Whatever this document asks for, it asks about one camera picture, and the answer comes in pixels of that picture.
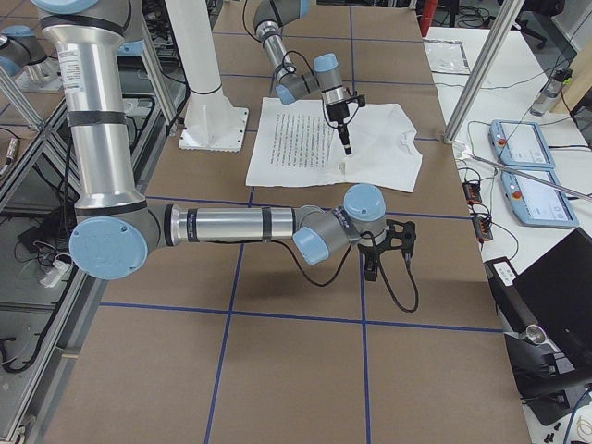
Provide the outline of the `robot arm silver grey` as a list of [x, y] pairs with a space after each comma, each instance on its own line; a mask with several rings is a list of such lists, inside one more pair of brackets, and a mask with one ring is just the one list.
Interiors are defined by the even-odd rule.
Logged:
[[287, 50], [281, 31], [304, 18], [310, 10], [308, 1], [262, 1], [255, 10], [253, 30], [274, 69], [276, 93], [284, 105], [293, 104], [312, 94], [322, 96], [323, 116], [335, 130], [346, 155], [352, 153], [348, 129], [350, 104], [364, 105], [364, 97], [351, 93], [342, 80], [340, 64], [333, 53], [320, 55], [313, 62], [304, 55]]
[[68, 247], [89, 275], [113, 280], [129, 276], [159, 248], [184, 242], [293, 241], [294, 259], [311, 265], [357, 246], [372, 265], [378, 244], [389, 235], [381, 191], [355, 185], [342, 206], [205, 207], [184, 209], [183, 193], [235, 191], [219, 161], [191, 159], [192, 148], [237, 152], [248, 112], [223, 92], [207, 8], [202, 1], [169, 1], [166, 11], [188, 82], [180, 154], [161, 153], [146, 192], [135, 183], [117, 64], [142, 21], [134, 1], [40, 1], [43, 34], [55, 45], [65, 80], [67, 120], [78, 171], [77, 226]]

